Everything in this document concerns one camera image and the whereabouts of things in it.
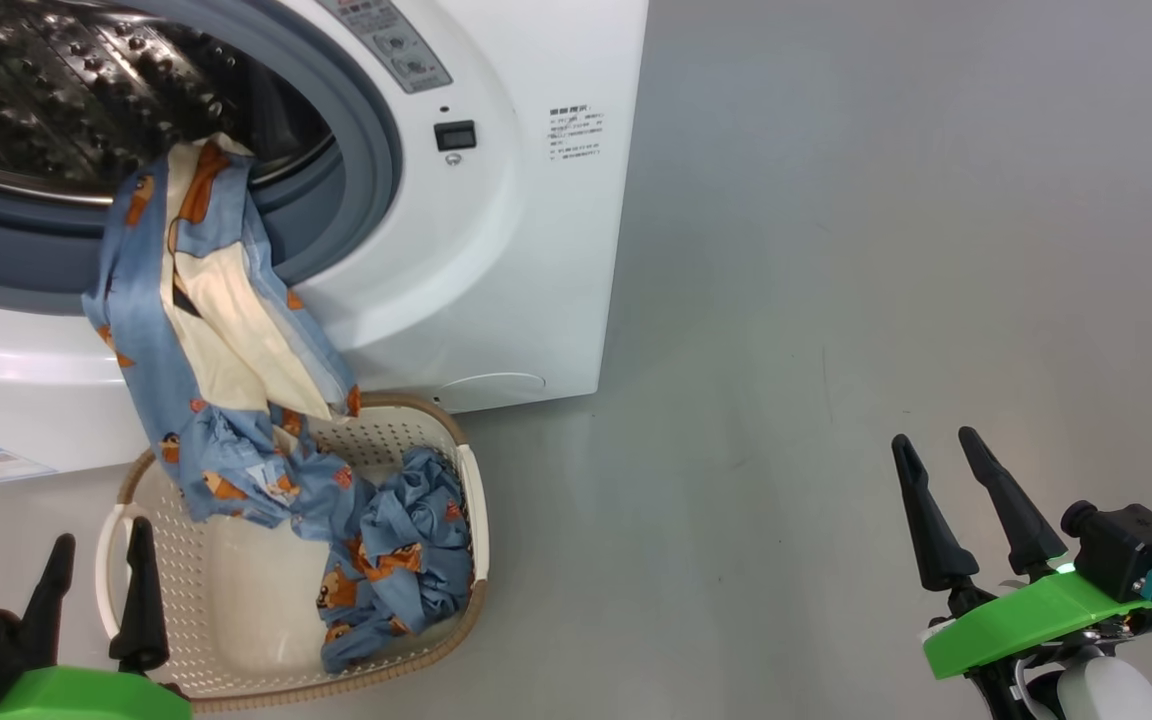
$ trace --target basket handle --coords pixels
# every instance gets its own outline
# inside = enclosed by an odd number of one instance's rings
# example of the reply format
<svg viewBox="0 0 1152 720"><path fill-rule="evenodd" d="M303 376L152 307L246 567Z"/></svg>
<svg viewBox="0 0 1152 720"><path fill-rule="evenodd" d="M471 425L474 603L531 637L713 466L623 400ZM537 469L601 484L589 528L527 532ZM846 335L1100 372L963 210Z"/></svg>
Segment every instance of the basket handle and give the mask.
<svg viewBox="0 0 1152 720"><path fill-rule="evenodd" d="M488 503L483 492L483 475L479 473L479 461L470 450L470 446L456 448L457 470L461 475L461 487L465 491L465 506L470 514L470 543L473 543L473 578L487 579L492 566L492 541L488 537Z"/></svg>
<svg viewBox="0 0 1152 720"><path fill-rule="evenodd" d="M96 541L96 608L100 612L101 626L112 639L119 634L118 617L114 616L114 568L111 568L111 555L114 547L114 530L123 528L123 541L132 537L132 520L143 518L145 511L136 503L118 503L105 518L100 529L100 538Z"/></svg>

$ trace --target stainless steel drum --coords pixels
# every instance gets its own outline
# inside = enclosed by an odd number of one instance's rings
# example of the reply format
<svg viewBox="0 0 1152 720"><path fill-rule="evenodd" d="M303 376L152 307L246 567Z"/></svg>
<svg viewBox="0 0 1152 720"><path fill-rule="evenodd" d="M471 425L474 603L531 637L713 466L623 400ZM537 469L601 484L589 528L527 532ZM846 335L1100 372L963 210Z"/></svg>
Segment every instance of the stainless steel drum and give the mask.
<svg viewBox="0 0 1152 720"><path fill-rule="evenodd" d="M174 142L228 132L256 185L332 136L314 106L233 46L113 3L0 0L0 191L108 204Z"/></svg>

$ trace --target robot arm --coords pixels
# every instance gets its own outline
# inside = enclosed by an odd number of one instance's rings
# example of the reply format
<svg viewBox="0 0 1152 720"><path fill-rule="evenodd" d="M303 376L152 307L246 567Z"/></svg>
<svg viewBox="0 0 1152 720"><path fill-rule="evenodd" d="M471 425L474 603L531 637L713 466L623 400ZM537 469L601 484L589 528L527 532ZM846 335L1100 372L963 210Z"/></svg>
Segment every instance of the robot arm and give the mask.
<svg viewBox="0 0 1152 720"><path fill-rule="evenodd" d="M1152 632L1152 511L1075 503L1061 529L1082 547L1071 568L1052 569L1064 541L979 433L961 429L958 440L1002 521L1011 569L1029 584L1002 597L975 586L977 561L948 529L927 470L909 438L893 439L923 586L950 592L950 617L933 619L923 643L933 674L972 680L996 720L1152 720L1152 685L1114 657ZM1026 682L1029 667L1051 664L1064 669Z"/></svg>
<svg viewBox="0 0 1152 720"><path fill-rule="evenodd" d="M69 591L74 538L61 536L38 579L24 617L0 611L0 717L13 720L188 720L189 700L179 689L145 674L168 660L162 594L150 521L132 523L127 561L132 577L122 632L109 643L119 672L56 665L60 611Z"/></svg>

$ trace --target cartoon print fabric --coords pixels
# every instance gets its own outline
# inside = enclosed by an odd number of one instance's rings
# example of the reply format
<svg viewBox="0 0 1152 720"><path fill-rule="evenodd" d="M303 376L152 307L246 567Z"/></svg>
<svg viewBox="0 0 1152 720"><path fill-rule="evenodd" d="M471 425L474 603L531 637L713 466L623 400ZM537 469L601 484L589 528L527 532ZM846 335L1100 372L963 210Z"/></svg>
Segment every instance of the cartoon print fabric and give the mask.
<svg viewBox="0 0 1152 720"><path fill-rule="evenodd" d="M319 452L308 433L308 418L357 416L362 395L301 298L273 272L270 238L247 192L253 162L217 135L176 145L132 174L109 209L99 282L84 293L83 310L114 353L150 445L192 520L228 515L270 528L289 520L302 538L346 547L379 523L364 520L369 502L392 493L355 482L351 468ZM448 483L458 498L454 478ZM392 501L384 502L393 511ZM433 537L419 543L444 547ZM384 555L396 550L384 541L376 547ZM467 552L457 562L467 575ZM348 582L328 598L342 606L359 577L353 561L347 564ZM410 553L402 569L440 577L461 571ZM355 592L355 609L367 592ZM408 628L423 626L420 597L385 598L385 623L397 616ZM402 605L403 598L415 605ZM430 602L435 611L460 606ZM329 622L347 635L342 628L361 617L354 612ZM333 661L356 657L333 653Z"/></svg>
<svg viewBox="0 0 1152 720"><path fill-rule="evenodd" d="M328 673L346 670L397 635L420 634L470 600L470 533L460 482L444 457L412 447L402 470L379 488L358 484L353 535L332 543L319 588Z"/></svg>

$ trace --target small button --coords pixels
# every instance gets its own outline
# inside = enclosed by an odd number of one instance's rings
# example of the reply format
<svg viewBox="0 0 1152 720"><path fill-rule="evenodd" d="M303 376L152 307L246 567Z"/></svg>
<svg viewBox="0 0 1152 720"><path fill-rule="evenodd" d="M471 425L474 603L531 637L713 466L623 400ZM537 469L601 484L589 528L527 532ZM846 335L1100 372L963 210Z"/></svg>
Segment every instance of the small button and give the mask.
<svg viewBox="0 0 1152 720"><path fill-rule="evenodd" d="M473 120L435 124L434 141L438 141L438 149L444 152L479 146L479 138L473 131Z"/></svg>
<svg viewBox="0 0 1152 720"><path fill-rule="evenodd" d="M403 50L416 45L415 41L407 40L407 37L402 35L379 33L371 36L371 40L376 43L376 48L380 50L385 55L402 53Z"/></svg>
<svg viewBox="0 0 1152 720"><path fill-rule="evenodd" d="M411 77L412 73L425 71L425 63L422 63L418 58L394 58L389 65L393 65L402 77Z"/></svg>

